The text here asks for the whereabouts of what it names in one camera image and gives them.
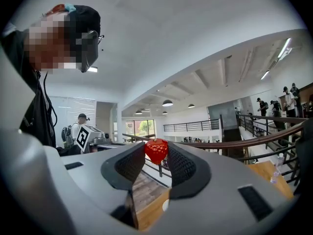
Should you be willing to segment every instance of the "backpack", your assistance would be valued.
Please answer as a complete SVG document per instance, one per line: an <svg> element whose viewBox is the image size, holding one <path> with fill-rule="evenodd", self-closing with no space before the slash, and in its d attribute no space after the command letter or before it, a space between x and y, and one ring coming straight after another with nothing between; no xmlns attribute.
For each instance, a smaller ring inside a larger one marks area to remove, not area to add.
<svg viewBox="0 0 313 235"><path fill-rule="evenodd" d="M73 123L72 125L64 127L62 129L61 137L63 140L64 148L71 148L74 145L74 140L71 134L71 129L74 124L76 123Z"/></svg>

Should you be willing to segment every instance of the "wooden floor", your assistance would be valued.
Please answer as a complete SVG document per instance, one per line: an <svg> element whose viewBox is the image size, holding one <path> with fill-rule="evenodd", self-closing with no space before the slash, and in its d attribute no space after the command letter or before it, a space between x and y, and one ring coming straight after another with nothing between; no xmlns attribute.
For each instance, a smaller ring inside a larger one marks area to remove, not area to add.
<svg viewBox="0 0 313 235"><path fill-rule="evenodd" d="M133 185L133 198L136 213L160 197L168 188L141 172Z"/></svg>

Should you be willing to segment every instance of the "desk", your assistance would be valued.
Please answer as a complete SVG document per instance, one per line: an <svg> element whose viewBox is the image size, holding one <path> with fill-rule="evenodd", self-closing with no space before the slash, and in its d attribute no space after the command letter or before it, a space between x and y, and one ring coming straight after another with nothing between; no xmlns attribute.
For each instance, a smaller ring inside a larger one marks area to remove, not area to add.
<svg viewBox="0 0 313 235"><path fill-rule="evenodd" d="M254 165L249 164L248 167L267 181L270 181L271 176L276 170L275 166L272 164L271 161L266 161ZM277 183L274 185L281 191L281 193L285 197L287 197L288 199L293 198L293 192L291 191L289 185L287 184L283 176L281 175L278 176Z"/></svg>
<svg viewBox="0 0 313 235"><path fill-rule="evenodd" d="M137 213L138 229L140 231L147 230L161 217L163 214L162 205L169 199L169 194L170 190L167 190L150 205Z"/></svg>

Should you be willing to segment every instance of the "artificial strawberry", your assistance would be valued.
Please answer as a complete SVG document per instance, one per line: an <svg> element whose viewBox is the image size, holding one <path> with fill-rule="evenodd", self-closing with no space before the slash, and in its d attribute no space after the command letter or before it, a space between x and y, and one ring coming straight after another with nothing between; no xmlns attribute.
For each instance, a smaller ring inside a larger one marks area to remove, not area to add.
<svg viewBox="0 0 313 235"><path fill-rule="evenodd" d="M168 153L167 141L163 139L151 139L145 145L145 153L151 161L159 165Z"/></svg>

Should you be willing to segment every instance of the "glass wall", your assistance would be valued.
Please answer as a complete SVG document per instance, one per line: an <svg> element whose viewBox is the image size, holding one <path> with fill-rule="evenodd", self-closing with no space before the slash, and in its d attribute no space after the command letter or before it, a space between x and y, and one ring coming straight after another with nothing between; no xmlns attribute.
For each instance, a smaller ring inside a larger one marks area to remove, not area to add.
<svg viewBox="0 0 313 235"><path fill-rule="evenodd" d="M126 121L126 134L140 137L155 134L155 121L153 119L128 120Z"/></svg>
<svg viewBox="0 0 313 235"><path fill-rule="evenodd" d="M61 138L62 129L75 123L79 114L84 113L89 119L87 124L95 127L96 101L57 96L50 96L49 98L58 117L57 124L54 127L57 147L64 147ZM53 123L56 122L53 113L52 121Z"/></svg>

